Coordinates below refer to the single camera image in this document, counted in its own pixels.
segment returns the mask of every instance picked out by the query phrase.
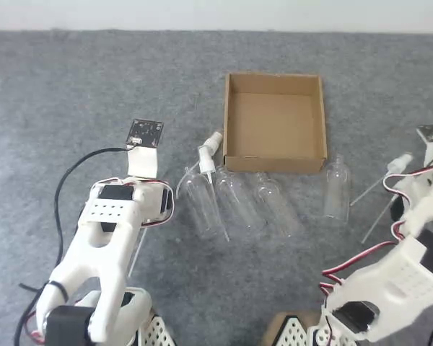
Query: red and white wire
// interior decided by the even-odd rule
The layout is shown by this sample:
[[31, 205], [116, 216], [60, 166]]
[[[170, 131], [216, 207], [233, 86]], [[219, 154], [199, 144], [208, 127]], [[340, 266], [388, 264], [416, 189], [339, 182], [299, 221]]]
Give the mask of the red and white wire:
[[170, 198], [172, 199], [172, 209], [170, 210], [170, 213], [169, 213], [168, 217], [166, 217], [166, 219], [160, 220], [160, 221], [152, 221], [152, 222], [148, 222], [148, 223], [143, 223], [141, 225], [141, 227], [160, 226], [160, 225], [163, 225], [164, 223], [167, 223], [168, 221], [170, 221], [170, 219], [173, 217], [173, 213], [175, 212], [175, 193], [174, 193], [172, 187], [167, 182], [164, 182], [163, 180], [158, 180], [158, 179], [146, 179], [146, 180], [142, 180], [141, 183], [161, 184], [170, 192]]
[[405, 221], [401, 221], [401, 220], [396, 221], [396, 222], [394, 222], [394, 223], [391, 225], [391, 227], [390, 227], [391, 235], [392, 235], [393, 237], [395, 237], [395, 238], [396, 238], [397, 240], [399, 240], [399, 241], [404, 240], [404, 235], [401, 234], [400, 231], [399, 231], [399, 228], [401, 227], [401, 225], [402, 225], [404, 222], [405, 222]]
[[366, 256], [368, 256], [369, 254], [377, 251], [378, 249], [381, 249], [383, 247], [386, 247], [388, 245], [396, 245], [396, 243], [394, 241], [384, 241], [383, 243], [374, 245], [373, 247], [370, 247], [367, 250], [364, 250], [363, 252], [357, 254], [356, 256], [353, 256], [352, 258], [348, 259], [346, 262], [342, 263], [341, 265], [337, 265], [336, 267], [327, 269], [327, 270], [323, 270], [323, 275], [330, 275], [336, 272], [340, 272], [343, 269], [346, 269], [347, 267], [349, 267], [350, 265], [362, 260], [363, 258], [365, 258]]

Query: gray carpet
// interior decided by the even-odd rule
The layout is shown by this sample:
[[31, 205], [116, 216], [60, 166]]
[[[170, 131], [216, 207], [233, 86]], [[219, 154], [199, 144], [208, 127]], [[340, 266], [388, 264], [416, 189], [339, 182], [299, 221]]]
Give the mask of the gray carpet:
[[[323, 77], [328, 147], [344, 154], [354, 194], [404, 151], [420, 163], [415, 127], [433, 123], [433, 36], [0, 33], [0, 345], [11, 344], [31, 299], [17, 284], [39, 285], [51, 272], [53, 194], [69, 165], [122, 146], [135, 117], [162, 120], [159, 177], [175, 185], [197, 145], [222, 127], [224, 75], [247, 70]], [[124, 154], [104, 154], [69, 178], [66, 246], [91, 184], [125, 173]], [[292, 240], [201, 241], [182, 203], [172, 222], [148, 233], [130, 284], [151, 293], [179, 345], [256, 345], [277, 311], [319, 309], [320, 271], [363, 248], [389, 198], [375, 190], [351, 210], [346, 229], [335, 229], [318, 218], [319, 176], [275, 177], [306, 225]], [[369, 244], [389, 239], [389, 224], [386, 216]], [[379, 345], [425, 345], [432, 325], [433, 308]]]

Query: perforated white plate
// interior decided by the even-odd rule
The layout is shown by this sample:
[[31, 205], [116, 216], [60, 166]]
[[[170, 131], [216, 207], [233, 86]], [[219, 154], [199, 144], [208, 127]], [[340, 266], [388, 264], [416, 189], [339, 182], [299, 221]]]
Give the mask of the perforated white plate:
[[175, 346], [162, 318], [156, 316], [142, 335], [142, 346]]
[[287, 320], [276, 346], [307, 346], [307, 335], [297, 317]]

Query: tan box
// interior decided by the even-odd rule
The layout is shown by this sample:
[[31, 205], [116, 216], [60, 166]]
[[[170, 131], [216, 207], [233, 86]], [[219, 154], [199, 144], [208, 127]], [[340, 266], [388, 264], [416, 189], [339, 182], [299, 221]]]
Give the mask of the tan box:
[[228, 74], [223, 155], [232, 171], [319, 172], [327, 159], [320, 77]]

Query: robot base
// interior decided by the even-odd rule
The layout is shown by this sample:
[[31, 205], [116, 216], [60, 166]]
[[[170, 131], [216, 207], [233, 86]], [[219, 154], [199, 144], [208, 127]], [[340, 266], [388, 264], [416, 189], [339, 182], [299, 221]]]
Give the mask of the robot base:
[[[319, 312], [281, 312], [271, 321], [260, 346], [327, 346], [329, 330], [317, 327]], [[356, 346], [353, 340], [333, 338], [330, 346]]]

